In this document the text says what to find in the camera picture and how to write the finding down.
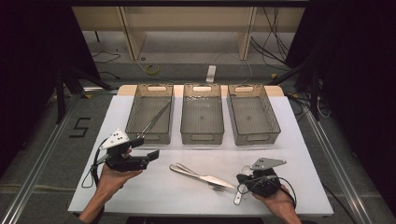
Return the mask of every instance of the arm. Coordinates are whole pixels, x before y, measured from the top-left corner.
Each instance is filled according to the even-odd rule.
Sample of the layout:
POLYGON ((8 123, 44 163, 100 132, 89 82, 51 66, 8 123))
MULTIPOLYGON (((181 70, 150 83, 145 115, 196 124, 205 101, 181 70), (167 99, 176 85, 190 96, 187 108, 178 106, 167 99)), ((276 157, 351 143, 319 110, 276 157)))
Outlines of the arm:
POLYGON ((91 223, 99 214, 105 203, 132 177, 140 175, 143 171, 129 171, 125 173, 111 170, 103 166, 96 192, 88 202, 79 219, 91 223))
MULTIPOLYGON (((284 185, 282 185, 282 189, 289 192, 284 185)), ((291 203, 291 199, 281 190, 278 190, 276 194, 268 198, 263 198, 257 194, 253 194, 253 197, 262 201, 275 216, 282 220, 283 223, 301 223, 301 220, 297 217, 293 204, 291 203)))

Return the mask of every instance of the translucent storage bin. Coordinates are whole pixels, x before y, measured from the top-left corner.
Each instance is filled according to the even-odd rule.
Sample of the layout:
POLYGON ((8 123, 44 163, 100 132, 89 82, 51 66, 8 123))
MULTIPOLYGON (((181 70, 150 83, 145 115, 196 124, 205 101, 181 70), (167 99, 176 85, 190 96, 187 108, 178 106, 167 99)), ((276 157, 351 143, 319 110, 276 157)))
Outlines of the translucent storage bin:
POLYGON ((170 144, 174 107, 172 84, 141 84, 125 132, 129 138, 145 138, 145 144, 170 144))
POLYGON ((220 145, 224 135, 220 85, 186 84, 183 92, 182 143, 220 145))
POLYGON ((276 141, 280 128, 263 85, 228 86, 227 104, 236 145, 276 141))

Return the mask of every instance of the white tabletop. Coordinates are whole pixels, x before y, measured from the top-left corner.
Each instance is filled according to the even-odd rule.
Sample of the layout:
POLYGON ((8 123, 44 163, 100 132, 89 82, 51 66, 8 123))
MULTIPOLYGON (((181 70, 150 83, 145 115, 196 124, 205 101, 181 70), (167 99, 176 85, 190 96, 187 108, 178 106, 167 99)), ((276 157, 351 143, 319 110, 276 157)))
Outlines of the white tabletop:
MULTIPOLYGON (((125 130, 133 101, 133 96, 113 97, 68 211, 81 212, 93 195, 95 187, 84 189, 81 187, 81 182, 89 172, 96 149, 103 140, 117 129, 125 130)), ((287 161, 287 164, 278 166, 274 170, 278 176, 287 179, 292 184, 297 196, 297 214, 308 216, 333 214, 287 97, 270 97, 270 101, 281 129, 274 144, 236 146, 227 102, 223 97, 225 132, 222 145, 187 146, 181 143, 182 97, 175 97, 171 144, 143 145, 134 149, 133 155, 146 155, 154 149, 160 149, 160 158, 152 161, 142 175, 129 180, 107 202, 106 213, 156 217, 269 216, 271 215, 269 210, 254 199, 251 193, 243 195, 240 205, 235 205, 233 200, 236 189, 214 191, 204 182, 169 170, 170 164, 180 162, 198 174, 214 175, 237 186, 236 175, 241 167, 245 164, 251 165, 258 158, 264 157, 287 161)))

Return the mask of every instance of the person's left hand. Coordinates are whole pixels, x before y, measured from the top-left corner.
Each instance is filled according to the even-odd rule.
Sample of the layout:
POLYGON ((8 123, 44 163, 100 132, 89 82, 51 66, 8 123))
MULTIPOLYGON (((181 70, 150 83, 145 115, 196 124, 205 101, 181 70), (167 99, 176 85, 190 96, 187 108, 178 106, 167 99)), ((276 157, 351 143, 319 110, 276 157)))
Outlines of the person's left hand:
POLYGON ((118 172, 111 170, 105 164, 95 194, 106 195, 106 200, 108 201, 129 179, 142 174, 142 172, 142 170, 118 172))

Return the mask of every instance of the person's right hand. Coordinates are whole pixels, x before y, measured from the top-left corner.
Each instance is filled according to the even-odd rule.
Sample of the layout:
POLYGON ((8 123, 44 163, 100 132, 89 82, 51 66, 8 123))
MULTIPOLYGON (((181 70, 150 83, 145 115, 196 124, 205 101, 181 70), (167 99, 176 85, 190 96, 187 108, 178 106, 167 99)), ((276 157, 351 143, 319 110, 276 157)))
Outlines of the person's right hand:
MULTIPOLYGON (((284 185, 282 189, 289 192, 284 185)), ((258 194, 253 193, 253 197, 262 201, 267 205, 268 209, 277 217, 282 219, 284 223, 301 223, 301 220, 297 217, 294 210, 291 198, 286 195, 282 190, 278 190, 276 194, 271 195, 268 198, 264 198, 258 194)))

